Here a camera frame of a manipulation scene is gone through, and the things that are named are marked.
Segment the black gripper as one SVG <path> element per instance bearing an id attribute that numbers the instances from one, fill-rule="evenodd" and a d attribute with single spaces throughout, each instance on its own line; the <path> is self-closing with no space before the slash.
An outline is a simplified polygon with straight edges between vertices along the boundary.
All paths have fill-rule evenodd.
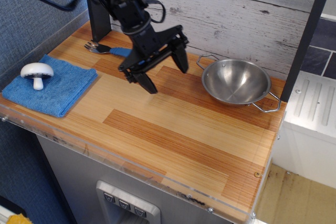
<path id="1" fill-rule="evenodd" d="M 155 32 L 150 23 L 131 27 L 122 24 L 121 30 L 133 43 L 131 53 L 119 66 L 119 71 L 130 70 L 125 72 L 125 77 L 130 83 L 138 83 L 148 93 L 156 94 L 156 86 L 145 72 L 168 56 L 173 58 L 183 73 L 187 73 L 188 59 L 185 47 L 188 39 L 183 34 L 181 25 Z"/>

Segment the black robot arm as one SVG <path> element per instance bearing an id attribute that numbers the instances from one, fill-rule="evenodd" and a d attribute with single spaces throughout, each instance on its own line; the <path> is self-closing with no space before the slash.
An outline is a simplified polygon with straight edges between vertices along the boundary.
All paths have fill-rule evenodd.
<path id="1" fill-rule="evenodd" d="M 149 5 L 147 0 L 98 1 L 113 19 L 119 21 L 122 32 L 132 41 L 131 53 L 119 65 L 119 71 L 130 83 L 138 83 L 150 94 L 157 93 L 146 72 L 169 56 L 183 73 L 187 72 L 185 48 L 188 39 L 181 25 L 156 32 L 152 27 L 152 18 L 146 11 Z"/>

